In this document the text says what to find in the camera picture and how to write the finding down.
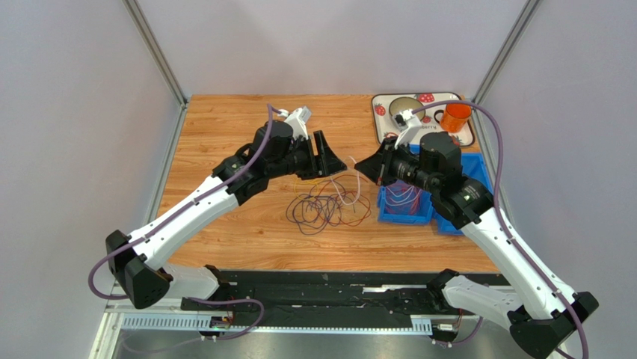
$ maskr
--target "blue storage box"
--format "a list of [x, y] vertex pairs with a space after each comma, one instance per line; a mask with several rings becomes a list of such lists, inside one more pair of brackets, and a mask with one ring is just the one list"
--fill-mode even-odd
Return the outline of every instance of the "blue storage box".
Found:
[[[413, 153], [418, 150], [418, 146], [411, 147], [411, 151]], [[489, 188], [489, 191], [493, 191], [481, 153], [463, 153], [461, 164], [463, 173], [480, 181], [483, 185]], [[400, 181], [397, 183], [398, 185], [405, 185]], [[439, 234], [453, 236], [462, 235], [462, 232], [460, 230], [456, 230], [451, 222], [440, 217], [440, 215], [436, 213], [434, 207], [431, 205], [431, 195], [429, 193], [424, 191], [421, 192], [419, 199], [420, 202], [416, 211], [414, 211], [414, 208], [410, 206], [391, 206], [394, 203], [401, 203], [401, 201], [404, 200], [404, 198], [400, 198], [394, 194], [395, 192], [391, 192], [391, 187], [388, 191], [385, 187], [381, 186], [378, 191], [376, 206], [378, 206], [380, 210], [378, 213], [379, 222], [397, 224], [428, 224], [433, 218], [437, 222]]]
[[378, 221], [398, 224], [415, 224], [423, 225], [431, 222], [434, 214], [434, 207], [431, 205], [431, 195], [425, 191], [420, 191], [418, 203], [412, 201], [415, 194], [398, 194], [392, 192], [392, 188], [397, 186], [408, 187], [402, 181], [398, 181], [395, 185], [381, 186], [378, 191], [376, 206], [379, 208]]

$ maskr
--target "black joint housing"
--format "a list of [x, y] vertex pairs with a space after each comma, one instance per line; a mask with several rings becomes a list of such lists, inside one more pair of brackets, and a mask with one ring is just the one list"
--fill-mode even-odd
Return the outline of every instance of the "black joint housing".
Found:
[[451, 270], [445, 269], [441, 273], [438, 274], [434, 279], [430, 280], [427, 283], [427, 299], [429, 306], [431, 309], [445, 313], [449, 310], [453, 310], [454, 308], [447, 303], [445, 296], [443, 294], [443, 289], [446, 286], [447, 282], [449, 282], [454, 277], [457, 277], [460, 273]]
[[[212, 176], [225, 181], [240, 171], [245, 164], [246, 161], [243, 156], [230, 156], [212, 170]], [[228, 185], [226, 192], [235, 195], [239, 206], [252, 198], [255, 194], [263, 192], [268, 188], [269, 178], [264, 176], [263, 172], [255, 167], [256, 166], [248, 168], [242, 176]]]
[[[259, 128], [254, 134], [254, 140], [250, 144], [248, 156], [252, 157], [256, 150], [259, 148], [263, 139], [265, 138], [265, 132], [267, 126]], [[279, 159], [285, 156], [292, 144], [294, 131], [292, 127], [281, 121], [274, 121], [272, 123], [272, 130], [270, 131], [270, 138], [265, 145], [263, 152], [261, 152], [260, 159], [264, 159], [266, 162], [272, 159]]]
[[[572, 305], [582, 323], [600, 306], [589, 292], [575, 295]], [[567, 310], [557, 313], [553, 319], [536, 320], [531, 319], [522, 306], [508, 312], [508, 318], [511, 320], [511, 336], [522, 350], [535, 359], [548, 358], [576, 330], [573, 317]]]
[[493, 207], [493, 195], [480, 181], [461, 176], [459, 185], [442, 187], [431, 197], [436, 212], [456, 229], [472, 222], [479, 222], [480, 215]]
[[462, 151], [447, 132], [433, 132], [420, 138], [420, 169], [445, 177], [460, 176]]
[[[106, 252], [111, 253], [128, 242], [127, 235], [115, 230], [106, 237]], [[166, 295], [173, 280], [163, 269], [152, 270], [132, 248], [111, 258], [108, 267], [137, 309], [157, 303]]]
[[221, 274], [221, 271], [217, 269], [217, 267], [212, 266], [210, 264], [206, 264], [204, 267], [208, 269], [214, 276], [217, 278], [217, 283], [219, 283], [219, 287], [222, 289], [230, 287], [230, 282]]

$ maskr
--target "white tray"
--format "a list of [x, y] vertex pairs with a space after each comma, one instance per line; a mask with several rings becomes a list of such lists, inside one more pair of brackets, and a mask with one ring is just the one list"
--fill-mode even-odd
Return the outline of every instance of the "white tray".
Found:
[[[376, 95], [372, 99], [372, 113], [374, 114], [374, 124], [376, 125], [376, 136], [378, 143], [383, 141], [383, 138], [388, 135], [398, 135], [400, 129], [390, 117], [390, 103], [399, 97], [411, 97], [420, 101], [420, 103], [429, 104], [432, 102], [443, 101], [446, 99], [460, 99], [458, 95], [451, 92], [438, 92], [438, 93], [398, 93], [398, 94], [381, 94]], [[434, 119], [434, 114], [438, 110], [444, 111], [445, 106], [436, 106], [426, 110], [425, 116], [422, 119], [422, 128], [410, 142], [410, 144], [419, 145], [420, 138], [431, 132], [444, 132], [444, 129], [440, 127], [440, 124]], [[461, 147], [471, 146], [474, 142], [473, 131], [469, 122], [464, 125], [462, 130], [457, 133], [451, 134], [455, 137], [456, 141]]]

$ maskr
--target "white wire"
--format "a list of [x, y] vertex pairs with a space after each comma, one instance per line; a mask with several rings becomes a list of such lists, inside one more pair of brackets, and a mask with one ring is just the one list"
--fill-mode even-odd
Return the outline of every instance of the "white wire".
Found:
[[[356, 164], [356, 160], [354, 159], [354, 157], [349, 156], [349, 158], [354, 161], [354, 164]], [[334, 186], [334, 188], [336, 189], [336, 193], [339, 194], [339, 198], [341, 199], [341, 203], [345, 204], [346, 206], [351, 206], [352, 204], [356, 203], [358, 201], [358, 198], [360, 197], [360, 172], [356, 171], [356, 180], [358, 181], [358, 190], [356, 192], [356, 198], [354, 198], [354, 201], [351, 203], [347, 203], [345, 202], [345, 200], [343, 199], [343, 196], [341, 195], [341, 192], [339, 191], [339, 188], [336, 186], [336, 183], [334, 183], [334, 178], [332, 176], [330, 176], [330, 181], [332, 181], [332, 185]]]
[[386, 190], [386, 191], [389, 191], [389, 193], [390, 193], [393, 197], [403, 197], [403, 196], [407, 195], [407, 197], [402, 198], [402, 199], [400, 199], [400, 200], [395, 200], [393, 197], [386, 196], [386, 200], [385, 200], [385, 201], [386, 201], [386, 203], [385, 203], [385, 204], [386, 204], [387, 206], [390, 206], [390, 207], [394, 207], [394, 206], [401, 206], [401, 205], [405, 205], [405, 204], [412, 203], [412, 202], [414, 202], [415, 200], [417, 200], [417, 199], [418, 199], [418, 197], [420, 196], [420, 192], [421, 192], [420, 188], [415, 188], [415, 187], [413, 187], [412, 185], [410, 185], [410, 186], [409, 186], [409, 188], [408, 188], [405, 192], [403, 192], [403, 193], [401, 193], [401, 194], [396, 194], [394, 191], [392, 191], [392, 190], [391, 190], [391, 188], [390, 188], [389, 186], [388, 186], [388, 187], [385, 187], [385, 190]]
[[389, 186], [385, 187], [385, 190], [389, 191], [392, 194], [393, 197], [403, 197], [405, 195], [407, 195], [407, 197], [409, 197], [408, 195], [411, 194], [411, 192], [413, 192], [413, 186], [412, 185], [409, 186], [407, 191], [404, 191], [401, 194], [396, 194], [394, 191], [392, 191], [392, 189]]
[[390, 207], [394, 207], [394, 206], [403, 206], [405, 204], [409, 204], [409, 203], [413, 203], [415, 200], [418, 199], [418, 197], [420, 197], [420, 191], [416, 192], [416, 195], [413, 196], [413, 198], [406, 198], [404, 200], [401, 200], [399, 202], [396, 202], [394, 200], [392, 200], [393, 203], [389, 203], [389, 201], [387, 201], [385, 203], [385, 206], [390, 206]]

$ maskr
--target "cable clip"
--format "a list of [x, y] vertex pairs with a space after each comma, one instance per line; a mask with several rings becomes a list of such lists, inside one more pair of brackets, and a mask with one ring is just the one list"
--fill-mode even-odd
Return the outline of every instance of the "cable clip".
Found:
[[281, 118], [288, 118], [288, 116], [290, 115], [290, 112], [284, 108], [279, 108], [279, 113], [277, 114], [278, 117]]

